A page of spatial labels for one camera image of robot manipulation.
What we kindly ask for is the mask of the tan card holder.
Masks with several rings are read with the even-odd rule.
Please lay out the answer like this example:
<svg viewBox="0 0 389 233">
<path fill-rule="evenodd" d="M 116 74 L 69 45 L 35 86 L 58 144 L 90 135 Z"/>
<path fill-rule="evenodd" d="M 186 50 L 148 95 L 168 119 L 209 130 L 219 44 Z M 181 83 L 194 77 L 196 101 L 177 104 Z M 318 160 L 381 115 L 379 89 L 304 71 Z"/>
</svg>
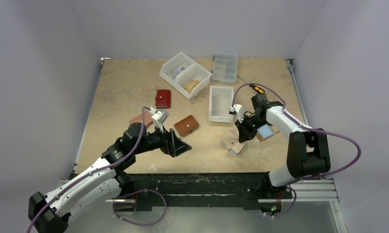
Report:
<svg viewBox="0 0 389 233">
<path fill-rule="evenodd" d="M 263 142 L 279 132 L 280 131 L 276 127 L 266 124 L 257 129 L 256 136 L 260 142 Z"/>
</svg>

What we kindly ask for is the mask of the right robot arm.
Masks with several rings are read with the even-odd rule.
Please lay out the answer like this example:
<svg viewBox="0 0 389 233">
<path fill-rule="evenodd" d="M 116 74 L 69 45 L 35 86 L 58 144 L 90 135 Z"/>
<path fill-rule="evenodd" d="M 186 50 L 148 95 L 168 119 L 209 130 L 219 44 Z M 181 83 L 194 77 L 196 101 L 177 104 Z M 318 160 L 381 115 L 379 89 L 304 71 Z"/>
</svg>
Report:
<svg viewBox="0 0 389 233">
<path fill-rule="evenodd" d="M 292 116 L 279 101 L 269 101 L 264 94 L 251 98 L 254 112 L 246 115 L 242 105 L 234 104 L 229 113 L 235 115 L 239 142 L 254 139 L 262 126 L 274 126 L 288 140 L 287 160 L 282 167 L 270 171 L 261 184 L 268 198 L 279 193 L 280 187 L 295 179 L 326 173 L 331 168 L 327 135 L 321 129 L 304 125 Z"/>
</svg>

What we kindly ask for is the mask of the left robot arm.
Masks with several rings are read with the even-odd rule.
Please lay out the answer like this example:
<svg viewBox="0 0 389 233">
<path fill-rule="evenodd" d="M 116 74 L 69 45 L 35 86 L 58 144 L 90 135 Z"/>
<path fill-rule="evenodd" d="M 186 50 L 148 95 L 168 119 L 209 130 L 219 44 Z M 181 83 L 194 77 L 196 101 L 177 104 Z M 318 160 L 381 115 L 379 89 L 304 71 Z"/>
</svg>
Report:
<svg viewBox="0 0 389 233">
<path fill-rule="evenodd" d="M 139 193 L 148 192 L 135 189 L 135 182 L 125 169 L 135 163 L 137 154 L 156 149 L 176 157 L 191 150 L 191 146 L 163 125 L 149 133 L 143 123 L 131 124 L 85 171 L 53 191 L 36 192 L 30 197 L 31 223 L 27 232 L 35 228 L 39 233 L 63 233 L 69 222 L 90 204 L 118 197 L 137 198 Z"/>
</svg>

